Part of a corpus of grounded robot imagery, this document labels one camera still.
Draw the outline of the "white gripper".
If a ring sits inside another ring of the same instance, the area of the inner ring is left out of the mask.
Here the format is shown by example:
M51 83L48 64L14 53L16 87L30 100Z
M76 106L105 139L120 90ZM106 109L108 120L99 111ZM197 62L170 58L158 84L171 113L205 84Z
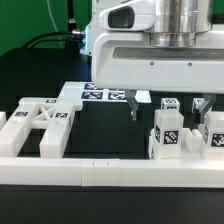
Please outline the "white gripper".
M92 81L122 88L139 120L136 90L224 93L224 24L212 0L130 0L99 14Z

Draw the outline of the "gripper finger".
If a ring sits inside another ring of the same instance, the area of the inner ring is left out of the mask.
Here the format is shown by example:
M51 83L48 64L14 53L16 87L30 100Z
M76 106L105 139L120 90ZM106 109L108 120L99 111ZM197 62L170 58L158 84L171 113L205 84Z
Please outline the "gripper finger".
M216 95L212 93L206 93L199 100L199 123L203 124L205 119L205 114L212 108L216 102Z

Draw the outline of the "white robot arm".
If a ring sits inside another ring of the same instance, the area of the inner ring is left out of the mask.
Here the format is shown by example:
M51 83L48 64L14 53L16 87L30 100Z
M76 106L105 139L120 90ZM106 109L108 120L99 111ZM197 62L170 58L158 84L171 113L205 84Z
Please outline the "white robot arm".
M138 119L138 90L201 93L204 114L224 94L224 22L212 0L92 0L83 54L99 88L120 88Z

